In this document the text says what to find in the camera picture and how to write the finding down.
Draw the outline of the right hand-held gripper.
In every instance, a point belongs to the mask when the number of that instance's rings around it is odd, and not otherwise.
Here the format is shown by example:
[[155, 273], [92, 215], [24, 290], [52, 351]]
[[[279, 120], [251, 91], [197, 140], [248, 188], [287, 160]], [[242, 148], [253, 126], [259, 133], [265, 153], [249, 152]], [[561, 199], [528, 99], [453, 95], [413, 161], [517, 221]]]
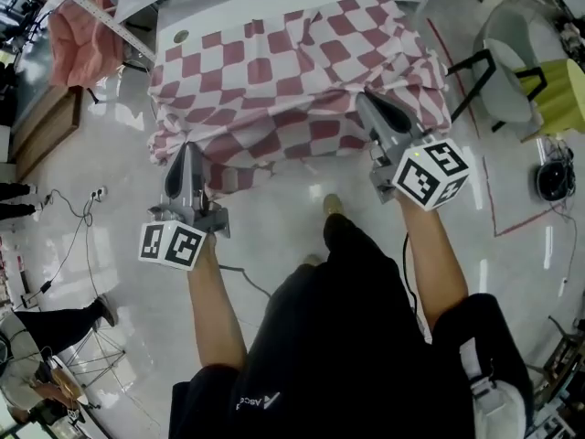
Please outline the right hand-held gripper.
[[[370, 180], [380, 201], [397, 191], [426, 211], [453, 200], [470, 175], [461, 148], [451, 138], [420, 133], [419, 120], [409, 106], [374, 91], [356, 97], [356, 111], [376, 140], [370, 152]], [[391, 138], [391, 129], [398, 134]]]

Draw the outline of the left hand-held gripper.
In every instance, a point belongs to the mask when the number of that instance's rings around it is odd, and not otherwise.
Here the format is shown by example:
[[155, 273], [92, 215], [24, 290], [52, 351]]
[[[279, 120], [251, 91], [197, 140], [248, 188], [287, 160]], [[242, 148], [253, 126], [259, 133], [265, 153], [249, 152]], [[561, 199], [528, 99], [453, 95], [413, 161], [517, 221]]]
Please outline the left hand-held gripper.
[[161, 203], [148, 209], [138, 260], [190, 271], [208, 235], [230, 236], [229, 212], [203, 191], [203, 158], [195, 144], [183, 144], [168, 167]]

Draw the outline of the red white checkered cloth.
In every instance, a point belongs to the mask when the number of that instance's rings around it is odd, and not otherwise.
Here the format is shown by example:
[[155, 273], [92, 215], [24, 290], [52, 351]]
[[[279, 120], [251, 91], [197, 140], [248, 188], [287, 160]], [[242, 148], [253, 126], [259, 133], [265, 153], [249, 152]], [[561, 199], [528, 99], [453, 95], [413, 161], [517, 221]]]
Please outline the red white checkered cloth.
[[190, 36], [155, 63], [149, 156], [163, 165], [193, 143], [209, 189], [235, 193], [278, 162], [366, 148], [364, 91], [396, 102], [417, 130], [449, 130], [445, 75], [394, 0], [340, 0]]

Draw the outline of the person's right forearm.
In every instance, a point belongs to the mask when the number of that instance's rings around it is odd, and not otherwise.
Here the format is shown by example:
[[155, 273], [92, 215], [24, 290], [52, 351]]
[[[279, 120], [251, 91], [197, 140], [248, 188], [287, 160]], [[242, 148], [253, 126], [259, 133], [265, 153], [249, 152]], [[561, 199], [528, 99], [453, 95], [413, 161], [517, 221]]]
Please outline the person's right forearm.
[[468, 297], [468, 285], [437, 210], [426, 211], [397, 194], [409, 234], [417, 290], [430, 329]]

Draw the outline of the person's left forearm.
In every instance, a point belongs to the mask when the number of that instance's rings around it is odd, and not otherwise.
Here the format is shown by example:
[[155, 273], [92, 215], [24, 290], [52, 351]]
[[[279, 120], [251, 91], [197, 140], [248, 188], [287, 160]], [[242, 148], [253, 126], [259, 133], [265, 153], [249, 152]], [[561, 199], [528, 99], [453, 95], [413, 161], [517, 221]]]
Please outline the person's left forearm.
[[213, 234], [205, 238], [187, 281], [201, 365], [242, 369], [247, 349], [219, 269]]

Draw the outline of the grey chair with black legs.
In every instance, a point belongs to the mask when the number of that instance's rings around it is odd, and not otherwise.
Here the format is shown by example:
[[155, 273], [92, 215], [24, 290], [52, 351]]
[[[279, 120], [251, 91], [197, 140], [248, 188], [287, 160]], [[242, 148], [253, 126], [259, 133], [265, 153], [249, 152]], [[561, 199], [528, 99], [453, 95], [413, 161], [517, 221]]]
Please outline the grey chair with black legs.
[[548, 81], [532, 47], [528, 22], [512, 5], [497, 6], [473, 42], [473, 52], [448, 70], [469, 70], [474, 85], [452, 113], [456, 120], [476, 97], [495, 121], [495, 133], [507, 123], [528, 123], [534, 100]]

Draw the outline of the wooden step platform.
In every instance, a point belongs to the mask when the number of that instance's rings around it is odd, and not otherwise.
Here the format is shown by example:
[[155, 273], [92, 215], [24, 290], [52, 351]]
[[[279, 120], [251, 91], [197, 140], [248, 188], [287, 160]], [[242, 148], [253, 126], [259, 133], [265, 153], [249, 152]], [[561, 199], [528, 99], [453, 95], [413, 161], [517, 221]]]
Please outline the wooden step platform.
[[31, 172], [80, 126], [83, 89], [51, 87], [34, 102], [13, 134], [10, 159], [16, 180]]

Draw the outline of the pink cloth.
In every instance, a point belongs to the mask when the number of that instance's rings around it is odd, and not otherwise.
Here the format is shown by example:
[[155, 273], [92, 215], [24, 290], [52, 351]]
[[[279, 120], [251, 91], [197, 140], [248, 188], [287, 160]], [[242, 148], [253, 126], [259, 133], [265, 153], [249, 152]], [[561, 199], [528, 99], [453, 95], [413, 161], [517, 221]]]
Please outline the pink cloth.
[[73, 0], [48, 17], [52, 86], [91, 88], [123, 62], [123, 39]]

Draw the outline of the yellow-green stool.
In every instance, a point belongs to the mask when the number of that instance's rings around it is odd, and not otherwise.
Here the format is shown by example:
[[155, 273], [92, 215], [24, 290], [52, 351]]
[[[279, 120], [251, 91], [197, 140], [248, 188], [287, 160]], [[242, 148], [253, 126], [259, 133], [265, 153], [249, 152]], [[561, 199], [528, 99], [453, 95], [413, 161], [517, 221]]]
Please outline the yellow-green stool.
[[585, 134], [585, 72], [573, 59], [542, 62], [535, 69], [516, 70], [522, 90], [533, 95], [538, 128], [523, 142], [557, 136], [567, 130]]

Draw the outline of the black round floor device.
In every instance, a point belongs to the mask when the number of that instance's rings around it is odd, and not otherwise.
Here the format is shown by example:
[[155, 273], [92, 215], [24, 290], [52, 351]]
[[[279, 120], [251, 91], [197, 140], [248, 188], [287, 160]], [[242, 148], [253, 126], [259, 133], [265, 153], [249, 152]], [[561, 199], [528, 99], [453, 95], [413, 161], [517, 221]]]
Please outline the black round floor device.
[[536, 189], [539, 197], [547, 202], [565, 198], [571, 185], [570, 168], [562, 160], [547, 161], [536, 172]]

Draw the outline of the metal tripod stand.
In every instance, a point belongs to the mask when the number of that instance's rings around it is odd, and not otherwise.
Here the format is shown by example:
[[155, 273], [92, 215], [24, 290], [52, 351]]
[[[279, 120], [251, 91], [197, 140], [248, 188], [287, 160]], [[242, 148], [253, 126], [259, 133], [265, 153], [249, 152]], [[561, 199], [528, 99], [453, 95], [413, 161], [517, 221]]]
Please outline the metal tripod stand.
[[125, 358], [123, 341], [123, 333], [118, 328], [101, 326], [59, 356], [75, 379], [89, 387], [111, 373]]

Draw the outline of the person's black clothing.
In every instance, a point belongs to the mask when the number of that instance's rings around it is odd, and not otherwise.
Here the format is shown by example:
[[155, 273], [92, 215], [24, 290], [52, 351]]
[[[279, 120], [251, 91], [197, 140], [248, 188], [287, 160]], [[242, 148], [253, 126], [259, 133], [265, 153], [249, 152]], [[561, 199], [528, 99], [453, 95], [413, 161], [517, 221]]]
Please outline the person's black clothing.
[[357, 225], [328, 217], [324, 242], [326, 261], [271, 297], [242, 369], [208, 366], [175, 385], [169, 439], [475, 439], [460, 357], [472, 337], [482, 371], [520, 391], [530, 425], [532, 384], [492, 295], [469, 295], [425, 337], [397, 264]]

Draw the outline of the white worn pouch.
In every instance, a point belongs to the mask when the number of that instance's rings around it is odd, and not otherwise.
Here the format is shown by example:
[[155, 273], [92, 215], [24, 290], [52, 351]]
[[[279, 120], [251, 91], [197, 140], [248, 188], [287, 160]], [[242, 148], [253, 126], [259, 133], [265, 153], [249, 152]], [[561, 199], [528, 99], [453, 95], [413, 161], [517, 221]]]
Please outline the white worn pouch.
[[527, 411], [520, 391], [482, 371], [475, 338], [460, 346], [473, 400], [475, 439], [524, 439]]

